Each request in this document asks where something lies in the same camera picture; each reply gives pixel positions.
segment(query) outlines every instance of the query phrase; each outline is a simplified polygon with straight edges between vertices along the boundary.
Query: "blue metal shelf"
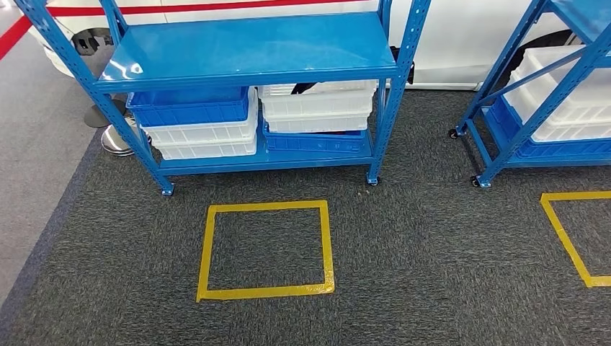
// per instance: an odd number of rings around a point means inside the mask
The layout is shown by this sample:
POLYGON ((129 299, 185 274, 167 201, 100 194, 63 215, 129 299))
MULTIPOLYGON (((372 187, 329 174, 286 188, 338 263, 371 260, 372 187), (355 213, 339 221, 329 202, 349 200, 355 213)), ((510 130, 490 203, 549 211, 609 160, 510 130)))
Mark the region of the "blue metal shelf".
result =
POLYGON ((116 50, 102 76, 93 77, 40 0, 15 0, 85 92, 161 187, 170 175, 367 164, 367 182, 378 175, 431 0, 413 0, 395 62, 388 47, 392 0, 377 12, 232 19, 128 26, 115 0, 99 0, 116 50), (391 90, 385 95, 386 79, 391 90), (134 134, 110 101, 111 92, 189 89, 202 85, 265 84, 378 79, 380 104, 375 142, 358 153, 267 152, 259 129, 257 153, 219 159, 162 161, 146 134, 134 134))
POLYGON ((593 43, 611 23, 610 0, 551 0, 548 10, 586 44, 593 43))
POLYGON ((130 26, 96 87, 378 79, 397 73, 375 12, 130 26))
POLYGON ((450 137, 456 138, 464 136, 468 130, 473 136, 476 147, 484 161, 483 172, 481 175, 472 177, 472 183, 481 187, 489 187, 492 179, 505 168, 611 164, 611 155, 604 154, 609 145, 608 141, 592 140, 587 143, 576 143, 575 146, 572 143, 556 143, 554 145, 528 143, 539 126, 593 70, 611 67, 610 51, 610 0, 532 0, 475 99, 471 102, 456 128, 450 131, 450 137), (494 87, 509 65, 513 55, 517 52, 525 35, 544 12, 555 13, 581 38, 586 47, 495 92, 494 87), (516 127, 515 123, 497 121, 498 119, 492 118, 490 107, 484 106, 504 93, 510 92, 573 60, 576 61, 574 67, 558 83, 556 89, 551 92, 525 124, 516 127), (474 120, 477 117, 483 118, 499 148, 499 153, 494 159, 490 157, 475 126, 474 120), (579 152, 579 148, 583 149, 583 153, 580 155, 574 154, 579 152), (603 154, 591 154, 594 151, 603 154), (553 156, 536 157, 534 155, 553 156))
POLYGON ((358 153, 324 153, 317 151, 268 151, 262 133, 262 121, 257 128, 257 153, 248 156, 213 159, 163 160, 159 170, 163 175, 259 171, 306 167, 352 166, 371 164, 373 143, 367 132, 367 143, 358 153))

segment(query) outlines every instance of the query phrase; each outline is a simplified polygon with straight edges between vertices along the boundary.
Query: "white plastic crate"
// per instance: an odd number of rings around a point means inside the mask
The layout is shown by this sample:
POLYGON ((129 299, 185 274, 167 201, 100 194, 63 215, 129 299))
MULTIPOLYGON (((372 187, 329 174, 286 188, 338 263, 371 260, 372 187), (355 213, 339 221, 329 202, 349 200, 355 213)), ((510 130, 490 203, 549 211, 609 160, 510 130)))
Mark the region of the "white plastic crate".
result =
MULTIPOLYGON (((244 126, 246 136, 239 138, 210 137, 204 141, 184 141, 181 143, 161 142, 153 140, 153 146, 157 148, 166 160, 177 159, 204 159, 210 157, 244 156, 253 155, 257 152, 257 123, 259 118, 259 103, 256 101, 257 94, 252 89, 251 95, 255 97, 249 102, 249 114, 244 126)), ((230 123, 218 123, 221 128, 230 127, 230 123)))
POLYGON ((367 118, 370 112, 346 115, 295 115, 284 117, 263 117, 269 123, 270 132, 279 133, 313 133, 367 129, 367 118))
POLYGON ((249 90, 249 114, 244 121, 142 127, 153 139, 154 146, 205 141, 240 141, 252 138, 257 129, 259 109, 257 91, 249 90))
POLYGON ((251 138, 241 141, 169 144, 156 148, 166 160, 253 155, 257 152, 257 135, 253 133, 251 138))
MULTIPOLYGON (((583 45, 567 45, 562 47, 531 48, 524 54, 524 60, 514 71, 514 76, 526 77, 561 58, 583 48, 583 45)), ((545 98, 558 86, 576 61, 552 70, 519 89, 526 89, 536 102, 543 103, 545 98)), ((611 121, 611 68, 599 68, 580 83, 564 100, 558 109, 548 118, 549 121, 562 125, 608 123, 611 121)))
MULTIPOLYGON (((520 79, 514 71, 509 83, 520 79)), ((543 100, 536 100, 529 89, 520 87, 505 95, 507 102, 513 106, 522 124, 525 124, 532 114, 539 108, 543 100)), ((557 121, 554 114, 563 112, 559 107, 532 135, 532 139, 537 142, 551 141, 570 141, 579 139, 595 139, 611 137, 611 121, 606 123, 565 123, 557 121)))
MULTIPOLYGON (((355 121, 362 127, 363 116, 365 114, 368 116, 373 108, 373 93, 376 83, 377 81, 330 81, 317 83, 303 94, 295 95, 290 94, 295 84, 267 85, 259 88, 259 97, 263 102, 265 120, 270 122, 270 125, 271 122, 278 121, 281 117, 296 120, 315 115, 318 120, 359 117, 361 119, 355 121)), ((301 132, 320 131, 308 130, 306 124, 303 127, 301 132)))

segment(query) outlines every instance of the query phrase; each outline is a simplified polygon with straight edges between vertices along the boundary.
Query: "yellow tape square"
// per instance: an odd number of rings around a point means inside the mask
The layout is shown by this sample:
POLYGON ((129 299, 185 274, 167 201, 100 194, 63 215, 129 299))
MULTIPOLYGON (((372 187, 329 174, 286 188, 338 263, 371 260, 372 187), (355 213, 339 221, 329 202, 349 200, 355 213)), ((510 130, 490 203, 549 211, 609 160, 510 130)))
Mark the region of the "yellow tape square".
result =
POLYGON ((569 257, 573 261, 575 268, 581 279, 586 284, 586 287, 600 287, 600 286, 611 286, 611 276, 592 276, 590 275, 584 261, 577 253, 577 250, 571 243, 568 234, 562 227, 556 212, 550 204, 551 201, 557 200, 600 200, 605 198, 611 198, 611 191, 596 191, 596 192, 559 192, 559 193, 544 193, 541 195, 541 205, 548 214, 548 218, 552 223, 553 228, 558 234, 558 238, 562 241, 562 245, 569 257))
POLYGON ((284 296, 307 296, 313 294, 332 293, 335 291, 333 274, 333 258, 331 256, 331 232, 329 228, 329 207, 326 200, 306 200, 298 202, 250 203, 211 205, 208 208, 204 245, 202 249, 202 264, 200 280, 197 284, 197 301, 201 299, 247 299, 271 298, 284 296), (212 259, 212 242, 214 237, 214 220, 216 213, 241 211, 265 211, 284 209, 317 208, 321 216, 321 242, 323 253, 324 283, 313 285, 295 285, 266 288, 234 288, 227 290, 208 290, 208 275, 212 259))

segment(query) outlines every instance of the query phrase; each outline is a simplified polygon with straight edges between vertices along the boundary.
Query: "gray floor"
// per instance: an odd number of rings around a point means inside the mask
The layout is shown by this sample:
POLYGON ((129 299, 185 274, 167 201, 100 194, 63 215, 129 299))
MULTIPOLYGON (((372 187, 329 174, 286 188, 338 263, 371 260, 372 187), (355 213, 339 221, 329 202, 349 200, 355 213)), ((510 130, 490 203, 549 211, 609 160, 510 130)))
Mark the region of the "gray floor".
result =
MULTIPOLYGON (((17 20, 0 11, 0 32, 17 20)), ((91 101, 25 35, 0 61, 0 305, 45 228, 94 130, 91 101)))
MULTIPOLYGON (((611 169, 516 170, 471 187, 473 158, 446 132, 472 96, 407 93, 377 187, 364 167, 299 169, 175 178, 164 198, 134 158, 87 154, 6 344, 611 344, 611 289, 585 288, 539 204, 542 192, 608 190, 611 169), (334 293, 195 302, 210 204, 313 199, 329 202, 334 293)), ((605 203, 554 205, 596 274, 609 274, 605 203)), ((312 212, 216 221, 211 288, 321 281, 312 212)))

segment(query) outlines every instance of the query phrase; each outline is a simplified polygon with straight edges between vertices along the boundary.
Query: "stacked crates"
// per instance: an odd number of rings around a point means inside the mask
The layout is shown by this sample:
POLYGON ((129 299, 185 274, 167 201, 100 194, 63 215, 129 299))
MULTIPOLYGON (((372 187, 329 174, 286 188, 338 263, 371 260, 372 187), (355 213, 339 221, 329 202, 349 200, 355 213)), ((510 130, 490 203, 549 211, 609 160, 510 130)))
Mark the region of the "stacked crates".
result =
MULTIPOLYGON (((510 84, 583 48, 527 49, 510 84)), ((568 63, 499 97, 491 108, 507 138, 524 125, 574 66, 568 63)), ((601 68, 567 96, 518 152, 521 157, 611 154, 611 69, 601 68)))
POLYGON ((358 152, 376 81, 333 81, 292 94, 295 84, 259 87, 269 150, 358 152))
POLYGON ((136 92, 128 109, 164 159, 252 155, 257 150, 255 88, 136 92))

